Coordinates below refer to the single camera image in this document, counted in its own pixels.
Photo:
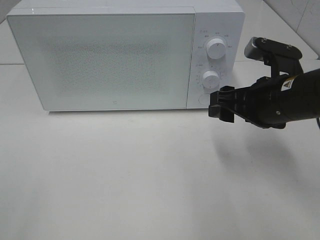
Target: power knob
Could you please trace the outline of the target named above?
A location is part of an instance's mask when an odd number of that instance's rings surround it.
[[[213,38],[206,44],[206,53],[211,59],[222,58],[226,54],[226,43],[221,38]]]
[[[202,85],[206,89],[214,89],[220,83],[220,77],[216,71],[206,71],[202,77]]]

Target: microwave control panel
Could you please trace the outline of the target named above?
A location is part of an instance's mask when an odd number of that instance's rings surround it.
[[[210,93],[232,85],[243,12],[196,13],[187,109],[208,108]]]

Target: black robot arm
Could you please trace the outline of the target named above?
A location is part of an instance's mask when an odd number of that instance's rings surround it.
[[[244,54],[271,66],[271,77],[263,76],[249,87],[224,86],[211,93],[209,117],[233,123],[236,114],[257,127],[276,129],[320,117],[320,69],[303,73],[296,47],[253,37]]]

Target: microwave door window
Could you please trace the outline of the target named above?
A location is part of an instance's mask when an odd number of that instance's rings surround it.
[[[46,110],[186,108],[194,14],[10,19]]]

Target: white knob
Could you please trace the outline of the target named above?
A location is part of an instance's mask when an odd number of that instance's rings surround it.
[[[202,85],[206,89],[214,89],[220,83],[220,77],[215,71],[206,71],[202,77]]]
[[[221,38],[211,39],[206,44],[206,53],[211,59],[222,58],[226,54],[226,44]]]

